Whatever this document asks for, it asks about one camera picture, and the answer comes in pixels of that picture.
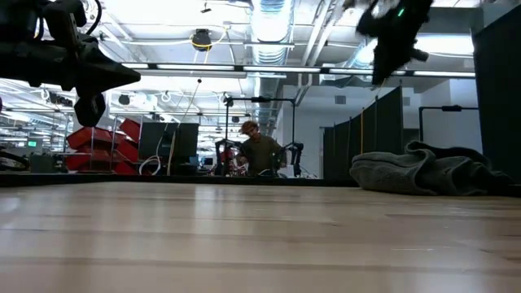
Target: man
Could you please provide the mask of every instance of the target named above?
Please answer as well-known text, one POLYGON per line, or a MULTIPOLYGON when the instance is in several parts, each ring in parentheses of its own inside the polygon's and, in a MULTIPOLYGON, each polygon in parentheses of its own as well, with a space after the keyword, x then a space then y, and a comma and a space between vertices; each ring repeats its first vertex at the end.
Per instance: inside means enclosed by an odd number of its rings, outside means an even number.
MULTIPOLYGON (((246 134, 249 139, 243 143, 238 155, 239 163, 249 163, 248 174, 250 176, 256 176, 266 169, 271 170, 274 163, 272 154, 279 154, 282 147, 271 137, 259 133, 259 125, 253 121, 244 122, 241 132, 246 134)), ((282 156, 280 167, 286 167, 286 154, 282 156)))

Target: ceiling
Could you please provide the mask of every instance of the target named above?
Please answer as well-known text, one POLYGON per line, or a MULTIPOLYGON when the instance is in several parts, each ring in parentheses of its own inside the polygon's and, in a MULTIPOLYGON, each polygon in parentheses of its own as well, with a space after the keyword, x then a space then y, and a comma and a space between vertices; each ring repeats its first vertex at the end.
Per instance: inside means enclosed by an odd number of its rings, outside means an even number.
MULTIPOLYGON (((313 29, 317 23, 317 9, 320 1, 295 0, 294 22, 292 26, 292 44, 294 45, 287 57, 287 65, 300 66, 313 29)), ((84 0, 90 22, 81 30, 91 26, 96 9, 94 0, 84 0)), ((226 0, 104 0, 103 18, 93 35, 100 39, 100 49, 108 57, 118 62, 156 62, 156 63, 252 63, 252 47, 245 46, 244 42, 252 39, 250 25, 251 11, 247 8, 226 5, 226 0), (210 12, 201 13, 205 8, 210 12), (197 52, 189 43, 190 36, 197 28, 206 28, 211 32, 212 41, 221 39, 207 53, 197 52)), ((436 0, 435 7, 476 7, 479 0, 436 0)), ((361 42, 360 36, 355 34, 355 26, 363 12, 361 8, 345 11, 331 28, 327 44, 317 58, 316 65, 324 63, 340 63, 349 59, 361 42)), ((409 69, 428 69, 440 71, 472 72, 473 64, 469 55, 442 57, 433 55, 426 63, 413 62, 409 69)), ((199 122, 195 113, 213 113, 204 115, 203 125, 216 128, 225 123, 222 115, 225 107, 222 102, 224 93, 234 97, 251 97, 254 95, 255 82, 253 78, 215 78, 202 77, 198 86, 197 77, 150 77, 143 76, 142 80, 132 85, 126 85, 106 93, 111 111, 168 111, 186 112, 186 115, 166 116, 169 120, 199 122), (128 106, 118 102, 120 95, 129 94, 135 101, 128 106)), ((422 78, 415 78, 411 86, 425 85, 422 78)), ((66 98, 76 100, 75 92, 65 93, 55 85, 44 85, 46 91, 57 92, 66 98)), ((0 80, 0 95, 4 107, 26 109, 60 109, 64 107, 50 104, 45 99, 46 91, 34 89, 22 81, 0 80)), ((328 93, 328 89, 315 89, 321 95, 328 93)), ((231 111, 241 116, 241 121, 248 119, 244 114, 250 114, 259 119, 263 113, 257 111, 259 105, 251 102, 236 102, 231 111)), ((28 119, 20 118, 24 113, 7 115, 0 125, 26 125, 27 123, 52 125, 55 123, 52 113, 31 113, 28 119)), ((125 115, 139 118, 136 115, 125 115)), ((60 122, 64 130, 65 120, 60 122)))

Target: olive shirt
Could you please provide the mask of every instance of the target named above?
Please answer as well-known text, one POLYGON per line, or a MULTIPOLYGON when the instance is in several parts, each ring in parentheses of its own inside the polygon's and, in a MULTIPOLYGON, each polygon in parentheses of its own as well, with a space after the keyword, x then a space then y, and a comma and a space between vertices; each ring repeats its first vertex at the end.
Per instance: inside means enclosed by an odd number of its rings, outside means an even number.
MULTIPOLYGON (((256 176, 266 169, 271 169, 274 162, 272 154, 278 154, 281 149, 282 147, 274 139, 261 134, 257 140, 250 138, 243 142, 239 157, 246 157, 249 163, 249 175, 256 176)), ((282 156, 282 162, 286 163, 285 154, 282 156)))

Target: wood grain surface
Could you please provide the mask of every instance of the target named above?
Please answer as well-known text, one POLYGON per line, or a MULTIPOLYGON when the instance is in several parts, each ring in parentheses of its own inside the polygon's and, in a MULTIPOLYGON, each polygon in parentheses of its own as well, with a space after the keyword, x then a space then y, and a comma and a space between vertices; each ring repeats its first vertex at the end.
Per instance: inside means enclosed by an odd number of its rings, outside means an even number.
POLYGON ((521 200, 132 182, 1 189, 0 291, 521 292, 521 200))

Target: gray towel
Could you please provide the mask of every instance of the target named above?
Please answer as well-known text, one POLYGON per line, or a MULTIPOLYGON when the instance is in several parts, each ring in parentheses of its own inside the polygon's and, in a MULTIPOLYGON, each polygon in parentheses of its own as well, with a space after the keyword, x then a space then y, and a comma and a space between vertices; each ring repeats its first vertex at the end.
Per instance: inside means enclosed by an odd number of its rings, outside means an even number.
POLYGON ((405 155, 357 155, 349 172, 363 189, 406 195, 486 195, 512 184, 477 151, 422 142, 408 144, 405 155))

